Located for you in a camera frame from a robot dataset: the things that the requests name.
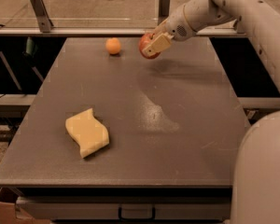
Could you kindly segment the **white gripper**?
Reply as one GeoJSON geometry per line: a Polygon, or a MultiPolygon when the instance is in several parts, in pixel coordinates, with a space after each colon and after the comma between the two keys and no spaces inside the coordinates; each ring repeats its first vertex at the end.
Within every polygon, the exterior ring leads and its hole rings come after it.
{"type": "Polygon", "coordinates": [[[171,40],[185,41],[196,35],[196,32],[189,25],[185,15],[185,6],[178,7],[166,20],[158,24],[151,33],[151,41],[144,48],[144,53],[152,56],[171,46],[171,40]]]}

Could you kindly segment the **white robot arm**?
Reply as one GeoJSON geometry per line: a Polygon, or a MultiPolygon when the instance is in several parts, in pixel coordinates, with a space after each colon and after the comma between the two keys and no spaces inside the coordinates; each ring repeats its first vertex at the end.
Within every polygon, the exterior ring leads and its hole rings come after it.
{"type": "MultiPolygon", "coordinates": [[[[175,41],[235,20],[262,64],[250,76],[266,94],[280,95],[280,14],[263,0],[190,0],[142,36],[141,54],[157,57],[175,41]]],[[[255,122],[238,149],[231,216],[224,224],[280,224],[280,111],[255,122]]]]}

